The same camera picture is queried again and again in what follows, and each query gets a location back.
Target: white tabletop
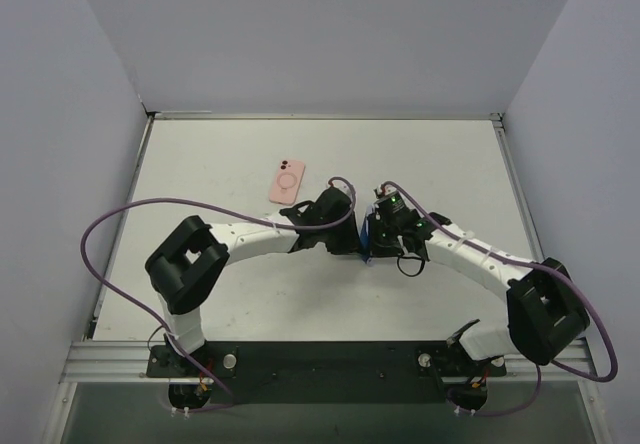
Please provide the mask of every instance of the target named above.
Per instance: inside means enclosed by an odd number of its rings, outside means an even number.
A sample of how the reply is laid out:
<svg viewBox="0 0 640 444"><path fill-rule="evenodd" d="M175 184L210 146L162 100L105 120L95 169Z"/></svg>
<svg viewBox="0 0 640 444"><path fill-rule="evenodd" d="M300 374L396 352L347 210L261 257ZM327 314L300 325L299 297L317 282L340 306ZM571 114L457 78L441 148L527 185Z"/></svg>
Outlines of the white tabletop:
<svg viewBox="0 0 640 444"><path fill-rule="evenodd" d="M182 197L263 216L279 208L267 194L287 158L307 165L299 201L315 200L331 176L348 178L358 190L358 225L372 189L391 179L477 238L531 257L489 121L158 120L133 199ZM177 205L130 211L112 282L159 311L144 263L193 214L232 222ZM506 308L497 297L437 264L407 278L394 259L369 267L322 245L229 266L202 306L210 340L444 339L471 319L500 313ZM155 327L108 291L94 339L144 341Z"/></svg>

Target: table surface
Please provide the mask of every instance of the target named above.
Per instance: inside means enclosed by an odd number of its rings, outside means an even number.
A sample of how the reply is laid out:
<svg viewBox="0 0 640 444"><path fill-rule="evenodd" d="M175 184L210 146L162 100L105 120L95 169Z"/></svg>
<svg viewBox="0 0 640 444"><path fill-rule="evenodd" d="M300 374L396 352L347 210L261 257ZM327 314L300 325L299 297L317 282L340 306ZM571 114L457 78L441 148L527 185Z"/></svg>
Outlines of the table surface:
<svg viewBox="0 0 640 444"><path fill-rule="evenodd" d="M255 216L280 207L267 195L282 159L307 165L298 201L316 199L334 175L358 190L358 224L372 190L391 179L428 210L476 237L531 257L490 121L157 120L133 200L181 197ZM185 217L232 218L185 206L131 210L115 250L111 281L160 311L144 263ZM428 264L417 278L395 260L372 266L322 245L226 268L202 306L210 340L444 339L471 319L506 314L501 301L454 271ZM153 318L111 291L94 339L146 341Z"/></svg>

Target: pink phone case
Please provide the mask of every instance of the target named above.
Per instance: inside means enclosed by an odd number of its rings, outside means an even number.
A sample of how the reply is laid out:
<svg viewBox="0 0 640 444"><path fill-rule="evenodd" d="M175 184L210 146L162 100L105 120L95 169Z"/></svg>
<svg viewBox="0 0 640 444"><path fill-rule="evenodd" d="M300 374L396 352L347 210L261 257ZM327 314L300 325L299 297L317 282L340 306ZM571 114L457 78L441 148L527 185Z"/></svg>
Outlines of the pink phone case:
<svg viewBox="0 0 640 444"><path fill-rule="evenodd" d="M304 162L283 159L269 191L269 200L277 204L295 203L303 174Z"/></svg>

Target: black mounting plate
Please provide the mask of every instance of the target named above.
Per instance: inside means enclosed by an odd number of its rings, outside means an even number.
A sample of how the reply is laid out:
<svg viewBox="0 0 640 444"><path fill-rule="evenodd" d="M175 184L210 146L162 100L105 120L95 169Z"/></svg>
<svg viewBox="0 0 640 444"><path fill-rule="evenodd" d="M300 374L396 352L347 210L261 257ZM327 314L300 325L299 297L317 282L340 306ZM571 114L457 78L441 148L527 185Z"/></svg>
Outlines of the black mounting plate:
<svg viewBox="0 0 640 444"><path fill-rule="evenodd" d="M224 367L232 354L236 364ZM429 354L429 367L418 356ZM442 377L478 372L445 341L207 342L192 356L235 395L235 403L427 403L445 399ZM154 346L150 378L197 377L200 372L169 344ZM504 366L490 375L504 376ZM212 399L225 402L223 392Z"/></svg>

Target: white wall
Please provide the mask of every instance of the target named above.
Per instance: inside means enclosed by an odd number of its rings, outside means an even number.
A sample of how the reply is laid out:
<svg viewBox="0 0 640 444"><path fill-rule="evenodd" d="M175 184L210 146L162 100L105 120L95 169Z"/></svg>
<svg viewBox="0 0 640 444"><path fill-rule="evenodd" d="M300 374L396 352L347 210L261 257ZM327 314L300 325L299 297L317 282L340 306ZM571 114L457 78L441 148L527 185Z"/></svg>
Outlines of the white wall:
<svg viewBox="0 0 640 444"><path fill-rule="evenodd" d="M0 440L31 443L97 291L80 235L123 202L145 116L86 0L0 0L0 29Z"/></svg>
<svg viewBox="0 0 640 444"><path fill-rule="evenodd" d="M544 251L567 264L618 350L620 375L601 391L619 442L640 434L639 10L569 0L506 114Z"/></svg>
<svg viewBox="0 0 640 444"><path fill-rule="evenodd" d="M148 109L487 115L566 0L88 0Z"/></svg>

